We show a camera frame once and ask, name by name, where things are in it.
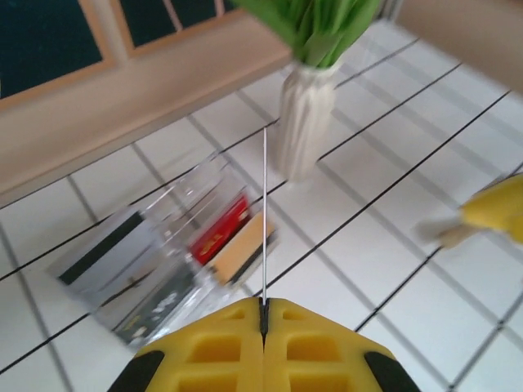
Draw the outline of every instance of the green leaf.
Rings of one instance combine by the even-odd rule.
[[[341,34],[313,34],[303,47],[306,53],[305,64],[318,67],[325,56],[336,48],[341,38]]]
[[[380,3],[381,0],[358,0],[356,2],[342,26],[343,37],[330,56],[329,65],[333,65],[370,26]]]
[[[299,30],[300,23],[303,20],[312,0],[289,0],[288,18],[292,21],[296,31]]]
[[[298,25],[296,45],[304,47],[312,33],[314,33],[314,3],[310,2]]]
[[[272,1],[267,0],[232,0],[238,6],[249,11],[262,23],[276,33],[283,42],[294,47],[296,32],[290,20],[279,13],[279,8]]]
[[[343,22],[350,15],[352,7],[357,3],[358,0],[333,0],[337,4],[336,9],[333,10],[334,18],[331,26],[332,32],[337,32],[343,26]]]
[[[320,0],[312,0],[312,6],[313,6],[313,13],[312,13],[312,20],[313,20],[313,27],[312,31],[314,33],[321,33],[322,27],[323,27],[323,21],[322,21],[322,3]]]

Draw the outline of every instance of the yellow plastic part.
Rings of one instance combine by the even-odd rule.
[[[262,392],[257,298],[247,298],[142,348],[165,357],[146,392]]]
[[[264,391],[381,392],[364,354],[385,347],[286,300],[270,300]]]
[[[265,349],[257,298],[140,350],[164,358],[146,392],[381,392],[364,354],[381,345],[290,301],[271,299]]]
[[[474,195],[462,206],[463,221],[523,238],[523,175],[508,177]]]

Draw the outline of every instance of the white vase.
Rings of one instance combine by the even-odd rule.
[[[320,157],[334,106],[337,67],[296,65],[281,93],[277,167],[287,180],[305,180]]]

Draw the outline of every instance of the red card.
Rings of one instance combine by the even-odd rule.
[[[206,265],[251,219],[248,198],[241,193],[207,231],[192,245],[190,252],[201,265]]]

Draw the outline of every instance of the floor tile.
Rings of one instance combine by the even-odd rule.
[[[357,136],[322,161],[366,201],[371,201],[405,172]]]
[[[403,287],[383,313],[447,380],[458,375],[493,327],[429,269]]]
[[[423,83],[411,78],[388,61],[365,72],[357,82],[362,86],[365,86],[366,82],[371,82],[388,92],[398,102],[406,100],[425,87]]]
[[[280,72],[274,72],[256,82],[244,87],[242,91],[260,105],[273,119],[279,117],[279,99],[285,77]]]
[[[19,264],[39,256],[92,223],[66,179],[3,208],[0,221]]]
[[[448,145],[437,151],[418,169],[459,205],[488,185],[492,177],[460,156]]]
[[[0,243],[0,278],[5,274],[9,274],[13,270],[11,260],[7,256],[6,250]]]
[[[370,313],[315,255],[285,275],[267,291],[354,329]]]
[[[41,348],[2,374],[0,376],[0,390],[13,392],[66,391],[47,347]]]
[[[441,79],[440,84],[465,96],[481,108],[486,108],[497,100],[508,88],[488,79],[474,69],[462,65],[450,75]]]
[[[374,42],[358,40],[342,54],[340,61],[347,64],[353,71],[360,72],[370,65],[378,63],[386,55],[387,53],[380,51]]]
[[[315,242],[330,235],[360,208],[317,168],[307,182],[286,184],[271,198]]]
[[[523,145],[513,143],[481,118],[451,141],[454,142],[467,146],[501,172],[509,173],[523,160]]]
[[[340,65],[340,68],[337,69],[333,75],[334,86],[337,86],[338,84],[340,84],[342,82],[345,82],[352,75],[353,75],[352,72],[350,72],[349,74],[346,74],[345,72],[343,72],[341,65]]]
[[[401,66],[403,61],[423,72],[431,79],[436,79],[443,75],[459,62],[457,59],[422,41],[416,42],[391,59],[391,63],[399,66]]]
[[[390,52],[401,49],[415,39],[407,30],[386,20],[372,24],[364,36]]]
[[[508,321],[507,326],[523,339],[523,305],[519,306],[516,313]]]
[[[22,271],[43,322],[51,335],[67,327],[87,312],[87,308],[71,298],[60,282],[46,271],[52,263],[77,246],[84,238],[82,236],[59,247]]]
[[[444,391],[447,385],[436,378],[403,346],[383,323],[383,317],[379,314],[373,318],[360,334],[387,347],[401,363],[401,366],[410,375],[418,388],[423,392]]]
[[[369,125],[390,110],[394,102],[384,102],[356,82],[337,89],[336,107],[360,127]]]
[[[376,306],[422,262],[367,212],[321,249]]]
[[[172,180],[214,153],[212,145],[187,121],[173,122],[136,145],[164,180]]]
[[[426,253],[437,248],[435,238],[427,238],[425,228],[456,217],[420,184],[407,177],[380,198],[374,206],[406,237]]]
[[[75,392],[108,390],[132,359],[132,352],[93,318],[86,318],[54,342]]]
[[[465,111],[454,102],[446,100],[430,87],[405,104],[447,135],[451,136],[464,127],[480,110]]]
[[[334,115],[331,117],[328,134],[325,137],[321,153],[325,154],[331,149],[337,148],[341,143],[349,139],[357,131],[357,126],[351,123],[344,123]]]
[[[439,252],[434,262],[499,319],[523,291],[523,264],[489,241],[487,235]]]
[[[0,282],[0,369],[16,361],[44,336],[15,275]]]
[[[309,247],[288,226],[285,220],[272,209],[269,210],[269,219],[278,228],[278,243],[267,257],[267,282],[284,272],[309,250]],[[247,281],[247,286],[252,292],[262,289],[262,278],[262,268],[260,266]]]
[[[375,138],[411,167],[439,147],[441,141],[399,111],[388,114],[372,125],[365,133]]]
[[[267,141],[270,144],[268,154],[270,155],[267,165],[267,188],[272,189],[285,179],[275,167],[275,148],[277,144],[277,132],[279,128],[272,126],[267,130]],[[258,186],[263,186],[263,133],[242,141],[228,151],[228,154],[256,181]]]
[[[131,146],[75,172],[72,177],[99,220],[160,185]]]
[[[217,100],[193,116],[224,148],[266,125],[236,94]]]
[[[498,335],[459,386],[459,392],[513,392],[523,384],[523,352]]]
[[[523,136],[523,96],[511,92],[489,110],[488,115],[495,116],[498,120],[519,131]]]

